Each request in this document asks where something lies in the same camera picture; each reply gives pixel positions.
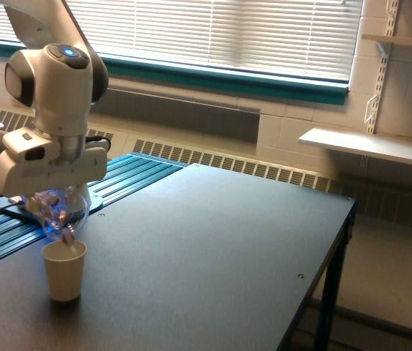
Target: shelf bracket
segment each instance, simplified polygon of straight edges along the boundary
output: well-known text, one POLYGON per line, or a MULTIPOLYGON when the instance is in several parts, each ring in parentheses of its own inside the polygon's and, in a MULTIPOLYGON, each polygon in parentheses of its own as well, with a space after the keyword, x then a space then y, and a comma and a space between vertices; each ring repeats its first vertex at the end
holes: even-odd
POLYGON ((376 42, 376 46, 381 52, 382 57, 388 57, 391 51, 391 44, 388 42, 376 42))

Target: table leg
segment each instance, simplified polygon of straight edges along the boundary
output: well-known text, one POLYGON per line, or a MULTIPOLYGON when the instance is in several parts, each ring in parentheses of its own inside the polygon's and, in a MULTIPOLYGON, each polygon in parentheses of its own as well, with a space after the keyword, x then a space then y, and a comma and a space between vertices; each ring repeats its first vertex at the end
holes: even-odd
POLYGON ((344 227, 344 238, 341 240, 336 252, 329 261, 326 279, 324 280, 323 297, 321 298, 320 312, 318 316, 318 327, 316 329, 315 351, 326 351, 328 348, 329 335, 331 334, 332 318, 335 313, 337 292, 339 290, 340 277, 343 272, 344 255, 350 238, 352 228, 351 220, 344 227))

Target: black table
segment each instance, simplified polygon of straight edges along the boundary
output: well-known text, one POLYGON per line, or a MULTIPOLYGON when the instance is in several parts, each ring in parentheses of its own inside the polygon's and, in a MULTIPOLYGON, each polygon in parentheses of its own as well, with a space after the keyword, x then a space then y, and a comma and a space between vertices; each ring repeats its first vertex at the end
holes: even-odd
POLYGON ((0 260, 0 350, 286 348, 328 266, 324 350, 352 199, 192 165, 90 216, 83 293, 48 298, 46 240, 0 260))

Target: window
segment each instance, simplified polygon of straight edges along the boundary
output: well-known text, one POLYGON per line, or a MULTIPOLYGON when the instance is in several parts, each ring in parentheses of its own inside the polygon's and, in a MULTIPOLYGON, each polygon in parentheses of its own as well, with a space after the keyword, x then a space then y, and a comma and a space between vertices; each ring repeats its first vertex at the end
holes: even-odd
MULTIPOLYGON (((67 0, 100 53, 348 82, 362 0, 67 0)), ((0 40, 17 41, 0 5, 0 40)))

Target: heater vent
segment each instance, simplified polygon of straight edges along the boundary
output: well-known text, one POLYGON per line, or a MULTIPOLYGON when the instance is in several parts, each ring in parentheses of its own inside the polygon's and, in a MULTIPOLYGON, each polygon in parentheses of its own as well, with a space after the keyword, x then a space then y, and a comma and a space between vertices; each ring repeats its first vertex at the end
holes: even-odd
MULTIPOLYGON (((13 130, 20 129, 23 127, 32 127, 34 117, 22 113, 14 113, 10 111, 0 110, 0 122, 3 124, 3 127, 0 130, 4 132, 12 132, 13 130)), ((113 133, 89 129, 87 136, 105 137, 109 140, 112 140, 113 133)))
MULTIPOLYGON (((150 150, 153 141, 138 139, 133 151, 150 150)), ((330 192, 357 199, 358 214, 371 216, 412 227, 412 192, 392 189, 361 181, 342 181, 327 178, 318 173, 293 167, 275 165, 254 159, 230 154, 201 151, 180 146, 165 146, 155 143, 150 155, 160 156, 172 161, 192 164, 200 163, 224 170, 245 173, 260 178, 282 181, 322 192, 330 192)))

